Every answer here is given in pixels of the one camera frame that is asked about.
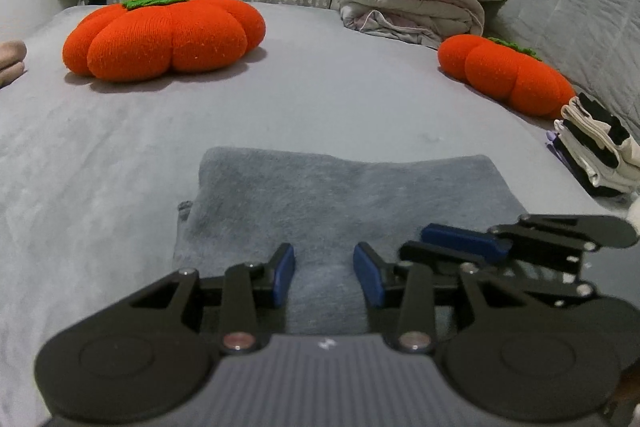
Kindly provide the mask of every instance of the bed sheet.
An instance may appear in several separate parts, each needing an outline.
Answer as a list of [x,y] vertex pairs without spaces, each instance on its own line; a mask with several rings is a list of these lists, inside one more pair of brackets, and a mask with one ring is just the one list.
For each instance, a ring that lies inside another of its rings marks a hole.
[[489,156],[529,212],[603,209],[535,123],[449,80],[436,52],[256,4],[260,48],[232,67],[113,86],[67,72],[65,10],[0,91],[0,425],[46,418],[32,363],[51,335],[171,270],[177,205],[214,146],[366,162]]

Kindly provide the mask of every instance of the screw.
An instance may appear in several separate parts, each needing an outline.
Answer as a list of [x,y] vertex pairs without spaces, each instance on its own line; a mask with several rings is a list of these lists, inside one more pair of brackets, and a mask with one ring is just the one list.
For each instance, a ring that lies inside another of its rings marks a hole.
[[474,274],[477,273],[479,268],[478,266],[476,266],[473,263],[462,263],[460,265],[460,269],[464,272],[464,273],[468,273],[468,274]]
[[398,341],[404,349],[412,353],[424,351],[431,346],[431,337],[421,331],[407,331],[400,335]]
[[222,345],[232,351],[246,351],[254,347],[255,342],[255,337],[251,333],[245,333],[244,331],[228,333],[222,339]]
[[580,297],[588,297],[593,293],[593,287],[591,287],[591,285],[587,283],[578,284],[578,287],[575,289],[575,292]]

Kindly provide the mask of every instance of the pumpkin pillow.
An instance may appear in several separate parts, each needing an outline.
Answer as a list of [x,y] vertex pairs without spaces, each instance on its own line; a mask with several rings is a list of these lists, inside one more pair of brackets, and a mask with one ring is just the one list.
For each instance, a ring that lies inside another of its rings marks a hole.
[[449,76],[528,116],[561,118],[560,109],[575,96],[567,79],[532,50],[498,39],[450,37],[438,61]]
[[127,0],[85,17],[62,59],[75,74],[108,82],[202,73],[238,60],[265,30],[260,12],[239,0]]

